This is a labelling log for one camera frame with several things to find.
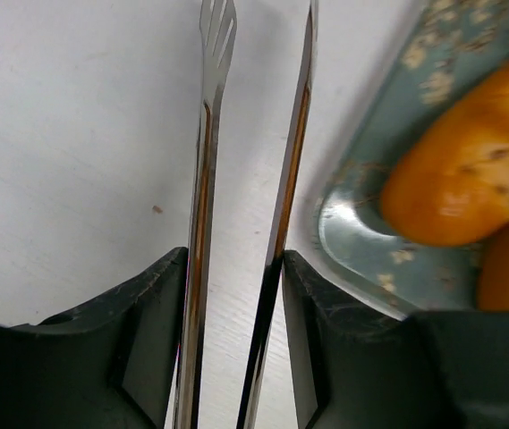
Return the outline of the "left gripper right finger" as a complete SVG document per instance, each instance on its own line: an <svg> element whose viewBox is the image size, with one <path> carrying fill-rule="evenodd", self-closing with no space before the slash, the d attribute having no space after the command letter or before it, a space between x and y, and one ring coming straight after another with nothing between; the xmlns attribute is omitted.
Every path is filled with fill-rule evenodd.
<svg viewBox="0 0 509 429"><path fill-rule="evenodd" d="M284 257L300 428L509 428L509 313L398 321Z"/></svg>

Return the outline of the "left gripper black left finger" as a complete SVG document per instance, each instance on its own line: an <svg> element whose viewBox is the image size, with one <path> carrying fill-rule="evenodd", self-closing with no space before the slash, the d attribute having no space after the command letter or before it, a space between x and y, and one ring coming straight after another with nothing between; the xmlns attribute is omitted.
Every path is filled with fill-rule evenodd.
<svg viewBox="0 0 509 429"><path fill-rule="evenodd" d="M40 324L0 326L0 428L161 428L187 251Z"/></svg>

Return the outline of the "long baguette bread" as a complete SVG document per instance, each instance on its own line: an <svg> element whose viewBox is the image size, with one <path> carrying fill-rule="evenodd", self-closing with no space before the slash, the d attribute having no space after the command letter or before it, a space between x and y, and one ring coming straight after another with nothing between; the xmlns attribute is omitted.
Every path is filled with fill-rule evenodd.
<svg viewBox="0 0 509 429"><path fill-rule="evenodd" d="M379 203L396 232L430 246L468 244L509 223L509 63L429 127Z"/></svg>

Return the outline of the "metal tongs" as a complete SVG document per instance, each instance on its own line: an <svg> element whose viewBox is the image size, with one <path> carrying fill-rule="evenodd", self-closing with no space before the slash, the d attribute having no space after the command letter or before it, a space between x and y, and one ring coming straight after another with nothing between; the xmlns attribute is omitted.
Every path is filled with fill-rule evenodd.
<svg viewBox="0 0 509 429"><path fill-rule="evenodd" d="M218 133L222 99L233 58L237 31L234 3L232 1L203 2L200 9L199 30L202 51L201 101L182 332L176 377L173 420L175 428L195 428L199 424ZM266 364L267 343L284 262L284 248L310 111L317 40L318 2L312 1L304 31L300 74L242 386L236 424L239 428L252 428L256 423L259 394Z"/></svg>

